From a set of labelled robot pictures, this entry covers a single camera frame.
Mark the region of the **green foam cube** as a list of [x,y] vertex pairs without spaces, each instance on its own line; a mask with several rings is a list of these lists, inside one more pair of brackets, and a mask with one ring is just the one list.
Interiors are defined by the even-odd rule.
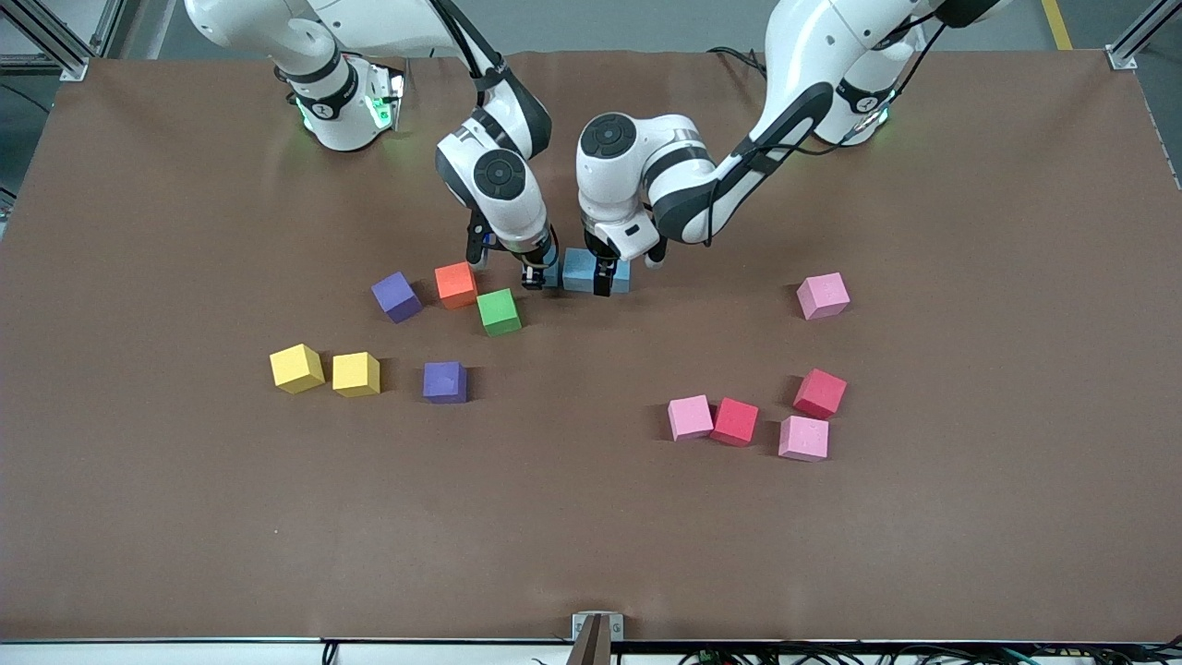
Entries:
[[522,328],[513,291],[500,289],[478,295],[478,317],[489,337],[506,335]]

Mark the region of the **red foam cube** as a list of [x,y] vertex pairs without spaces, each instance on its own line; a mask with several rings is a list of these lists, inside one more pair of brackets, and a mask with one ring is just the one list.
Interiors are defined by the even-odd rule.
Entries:
[[811,369],[803,376],[801,387],[792,399],[792,408],[811,419],[829,420],[838,412],[847,382],[821,369]]
[[709,438],[730,446],[751,446],[756,426],[756,413],[759,413],[756,405],[723,397],[717,405]]

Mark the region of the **orange foam cube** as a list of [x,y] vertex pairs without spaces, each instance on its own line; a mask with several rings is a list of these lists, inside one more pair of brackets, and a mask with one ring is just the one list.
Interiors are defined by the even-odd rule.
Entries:
[[439,287],[440,305],[447,309],[475,306],[478,301],[476,275],[468,261],[440,266],[434,270]]

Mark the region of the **purple foam cube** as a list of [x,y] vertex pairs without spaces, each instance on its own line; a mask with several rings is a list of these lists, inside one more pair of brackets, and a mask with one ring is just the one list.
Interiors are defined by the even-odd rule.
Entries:
[[379,309],[392,322],[402,322],[416,317],[424,307],[411,283],[401,270],[370,287]]
[[436,405],[468,403],[467,379],[467,369],[460,361],[428,361],[423,367],[423,399]]

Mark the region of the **yellow foam cube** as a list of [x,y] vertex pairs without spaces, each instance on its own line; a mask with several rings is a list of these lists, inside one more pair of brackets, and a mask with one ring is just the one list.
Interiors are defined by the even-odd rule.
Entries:
[[271,382],[287,395],[299,395],[326,382],[322,356],[305,344],[269,354]]
[[345,397],[374,396],[381,392],[379,360],[368,352],[337,356],[331,361],[331,387]]

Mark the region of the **brown table mat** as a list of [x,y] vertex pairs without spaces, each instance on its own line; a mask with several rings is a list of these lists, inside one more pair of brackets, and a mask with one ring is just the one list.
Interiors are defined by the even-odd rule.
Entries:
[[[472,105],[325,151],[262,61],[97,61],[0,243],[0,639],[1162,641],[1182,633],[1182,190],[1099,52],[937,52],[856,149],[795,156],[710,248],[609,298],[439,306]],[[423,309],[370,287],[401,270]],[[840,314],[795,292],[839,272]],[[326,382],[287,395],[269,354]],[[379,360],[381,392],[331,387]],[[428,361],[468,403],[422,396]],[[829,458],[779,457],[803,376]],[[751,446],[667,405],[759,408]]]

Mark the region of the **light pink dimpled foam cube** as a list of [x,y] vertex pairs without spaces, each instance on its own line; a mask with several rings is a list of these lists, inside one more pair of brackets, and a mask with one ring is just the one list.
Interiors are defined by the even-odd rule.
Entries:
[[818,462],[829,458],[830,424],[810,417],[787,417],[779,429],[779,457]]

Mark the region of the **gray metal mounting bracket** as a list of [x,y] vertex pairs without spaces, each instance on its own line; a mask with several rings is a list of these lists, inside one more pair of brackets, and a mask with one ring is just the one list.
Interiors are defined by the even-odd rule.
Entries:
[[571,617],[571,640],[577,640],[587,622],[595,622],[598,632],[609,637],[609,641],[624,641],[625,617],[616,611],[579,611]]

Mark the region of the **aluminium frame post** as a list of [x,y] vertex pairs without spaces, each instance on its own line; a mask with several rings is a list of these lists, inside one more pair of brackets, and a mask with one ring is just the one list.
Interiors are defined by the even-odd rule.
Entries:
[[[56,70],[63,82],[85,79],[95,52],[41,0],[0,0],[0,17],[11,26],[0,30],[0,70],[34,73]],[[11,43],[14,33],[22,35],[33,51],[17,52]]]
[[1158,30],[1163,30],[1174,18],[1182,14],[1182,0],[1152,0],[1148,7],[1126,26],[1126,30],[1104,47],[1113,70],[1136,70],[1136,56],[1152,41]]

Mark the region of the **white table edge rail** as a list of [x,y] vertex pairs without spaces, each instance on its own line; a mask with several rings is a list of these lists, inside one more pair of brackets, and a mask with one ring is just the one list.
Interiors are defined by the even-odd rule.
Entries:
[[[89,638],[0,641],[0,665],[567,665],[571,638]],[[616,641],[600,665],[1182,665],[1162,641]]]

